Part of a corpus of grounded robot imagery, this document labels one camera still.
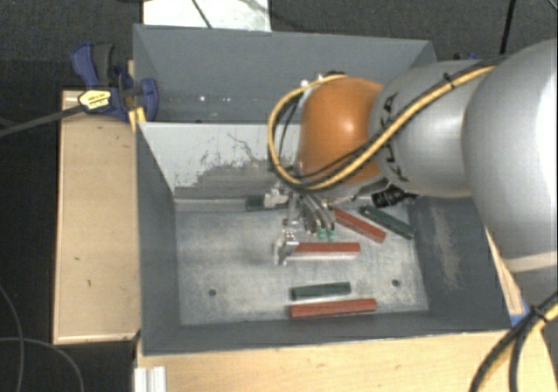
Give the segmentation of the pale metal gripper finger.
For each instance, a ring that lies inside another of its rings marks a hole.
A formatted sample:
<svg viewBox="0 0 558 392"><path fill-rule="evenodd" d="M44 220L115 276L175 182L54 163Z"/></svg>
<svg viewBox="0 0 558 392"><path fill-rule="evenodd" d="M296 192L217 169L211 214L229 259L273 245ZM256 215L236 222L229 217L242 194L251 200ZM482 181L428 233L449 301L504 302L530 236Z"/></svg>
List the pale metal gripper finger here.
<svg viewBox="0 0 558 392"><path fill-rule="evenodd" d="M290 257L290 255L295 252L299 245L300 241L298 239L297 232L289 229L285 230L284 242L282 245L282 255L284 257Z"/></svg>
<svg viewBox="0 0 558 392"><path fill-rule="evenodd" d="M278 238L273 244L273 260L277 266L285 266L289 256L289 242L284 238Z"/></svg>

